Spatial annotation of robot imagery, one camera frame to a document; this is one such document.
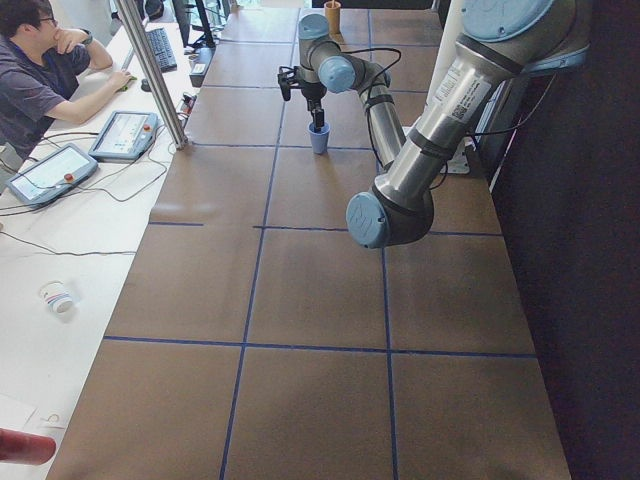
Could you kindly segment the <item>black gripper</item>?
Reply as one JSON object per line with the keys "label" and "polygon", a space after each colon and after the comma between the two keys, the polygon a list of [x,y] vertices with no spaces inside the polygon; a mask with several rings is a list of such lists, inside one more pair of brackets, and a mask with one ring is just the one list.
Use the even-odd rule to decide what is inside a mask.
{"label": "black gripper", "polygon": [[307,102],[307,110],[312,116],[311,130],[321,132],[325,125],[321,101],[326,95],[326,87],[320,82],[302,82],[301,92]]}

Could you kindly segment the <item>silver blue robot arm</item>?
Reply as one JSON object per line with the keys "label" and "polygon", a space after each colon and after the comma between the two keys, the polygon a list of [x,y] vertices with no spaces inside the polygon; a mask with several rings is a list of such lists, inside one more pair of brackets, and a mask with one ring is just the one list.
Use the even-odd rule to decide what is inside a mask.
{"label": "silver blue robot arm", "polygon": [[475,129],[496,88],[522,74],[581,64],[592,11],[590,1],[463,2],[455,57],[409,131],[400,124],[384,69],[342,51],[324,16],[303,17],[295,78],[322,92],[356,91],[383,166],[371,189],[348,203],[351,237],[370,249],[424,237],[434,217],[429,187]]}

